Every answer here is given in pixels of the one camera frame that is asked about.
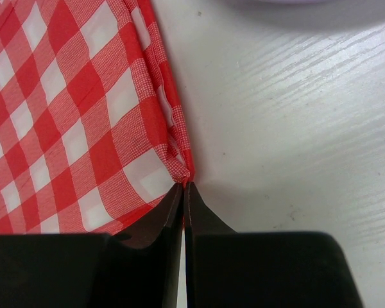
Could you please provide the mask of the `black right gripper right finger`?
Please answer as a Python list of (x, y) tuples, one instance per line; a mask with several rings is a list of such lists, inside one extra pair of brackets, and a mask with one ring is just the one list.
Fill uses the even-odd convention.
[(323, 232), (239, 233), (184, 190), (189, 307), (362, 307), (345, 255)]

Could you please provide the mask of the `red white checkered cloth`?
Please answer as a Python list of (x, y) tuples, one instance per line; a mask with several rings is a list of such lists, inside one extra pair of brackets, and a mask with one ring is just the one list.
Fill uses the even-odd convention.
[(0, 234), (116, 234), (193, 177), (149, 1), (0, 1)]

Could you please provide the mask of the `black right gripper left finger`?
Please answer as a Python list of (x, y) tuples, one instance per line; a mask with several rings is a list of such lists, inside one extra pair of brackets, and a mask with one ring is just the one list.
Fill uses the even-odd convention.
[(175, 307), (182, 197), (116, 235), (0, 235), (0, 307)]

